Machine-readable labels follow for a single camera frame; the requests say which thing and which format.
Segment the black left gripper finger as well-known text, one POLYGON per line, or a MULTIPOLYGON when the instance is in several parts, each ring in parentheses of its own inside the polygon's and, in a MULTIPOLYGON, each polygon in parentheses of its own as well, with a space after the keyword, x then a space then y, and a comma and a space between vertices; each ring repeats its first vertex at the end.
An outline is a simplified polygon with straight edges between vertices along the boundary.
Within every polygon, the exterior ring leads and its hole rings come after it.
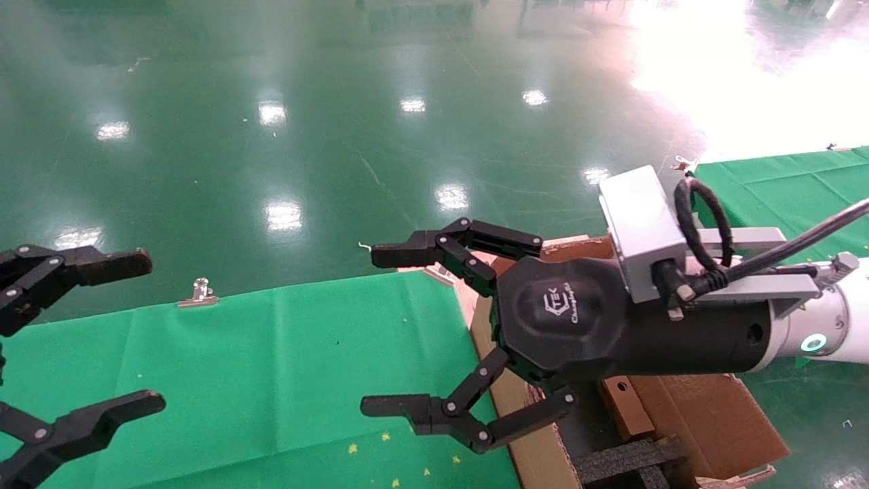
POLYGON ((21 446, 2 461, 2 487, 37 488, 62 465, 108 448, 121 425, 165 408, 160 393, 141 390, 81 407, 47 423, 3 402, 2 433, 21 446))
POLYGON ((77 286, 144 276, 153 262, 143 249, 103 254, 96 247, 52 250, 33 244, 1 254, 1 334, 9 338, 77 286))

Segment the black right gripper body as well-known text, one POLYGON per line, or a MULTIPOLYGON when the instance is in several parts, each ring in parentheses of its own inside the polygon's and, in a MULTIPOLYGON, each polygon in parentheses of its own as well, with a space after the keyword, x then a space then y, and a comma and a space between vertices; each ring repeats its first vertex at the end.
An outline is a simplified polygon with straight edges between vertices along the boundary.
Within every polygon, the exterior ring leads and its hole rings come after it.
POLYGON ((534 386, 614 376, 738 374, 760 365, 772 335, 766 304, 686 310, 636 304, 602 259, 524 257, 496 279, 496 346, 534 386))

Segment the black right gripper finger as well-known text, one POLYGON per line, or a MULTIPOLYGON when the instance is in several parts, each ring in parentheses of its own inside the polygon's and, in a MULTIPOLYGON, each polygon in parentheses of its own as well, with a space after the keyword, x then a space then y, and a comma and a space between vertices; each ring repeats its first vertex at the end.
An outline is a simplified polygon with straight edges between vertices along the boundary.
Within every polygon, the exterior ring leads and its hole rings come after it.
POLYGON ((573 411, 576 395, 563 387, 547 394, 541 401, 490 423, 475 418, 471 412, 473 406, 509 363, 508 353, 496 347, 448 397, 426 394, 366 396, 361 399, 360 411, 372 418, 406 418, 415 435, 447 435, 478 454, 507 446, 573 411))
POLYGON ((472 251, 518 261, 540 257, 542 247, 540 236, 463 217, 440 230, 412 232, 405 242, 374 245, 370 257, 381 269, 441 264, 479 295, 494 297, 496 271, 472 251))

